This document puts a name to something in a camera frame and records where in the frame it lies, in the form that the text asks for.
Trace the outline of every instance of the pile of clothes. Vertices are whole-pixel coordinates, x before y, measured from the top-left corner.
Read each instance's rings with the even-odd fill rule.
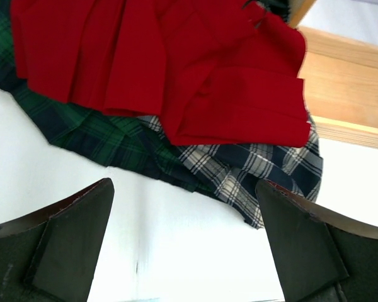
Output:
[[[288,14],[244,0],[0,0],[0,89],[52,145],[197,191],[262,227],[323,160]]]

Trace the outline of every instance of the red cloth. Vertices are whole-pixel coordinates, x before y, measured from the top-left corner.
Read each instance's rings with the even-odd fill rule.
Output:
[[[13,0],[18,75],[63,103],[158,115],[174,145],[301,147],[310,129],[297,78],[304,38],[243,4]]]

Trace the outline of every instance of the white surface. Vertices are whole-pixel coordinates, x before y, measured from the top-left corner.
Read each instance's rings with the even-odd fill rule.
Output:
[[[349,2],[355,6],[346,6]],[[362,30],[357,38],[378,44],[377,10],[364,11],[368,4],[356,4],[318,0],[304,24],[352,37]],[[331,9],[343,12],[336,18]],[[378,150],[321,140],[321,153],[324,178],[318,203],[378,225]],[[90,301],[282,297],[263,230],[250,228],[229,206],[197,193],[100,167],[49,146],[9,94],[0,91],[0,223],[102,177],[113,179],[116,195]]]

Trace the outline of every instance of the wooden edge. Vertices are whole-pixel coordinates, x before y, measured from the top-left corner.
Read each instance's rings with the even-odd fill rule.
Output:
[[[290,0],[290,27],[297,27],[316,0]]]
[[[321,138],[378,148],[378,128],[313,116]]]
[[[378,69],[378,46],[300,26],[308,52]]]

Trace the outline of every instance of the green plaid fabric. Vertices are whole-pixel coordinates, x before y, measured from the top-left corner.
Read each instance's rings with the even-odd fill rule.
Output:
[[[10,0],[0,0],[0,89],[10,92],[52,145],[104,165],[166,181],[217,198],[179,158],[172,146],[135,118],[103,116],[74,104],[61,104],[29,90],[15,72]]]

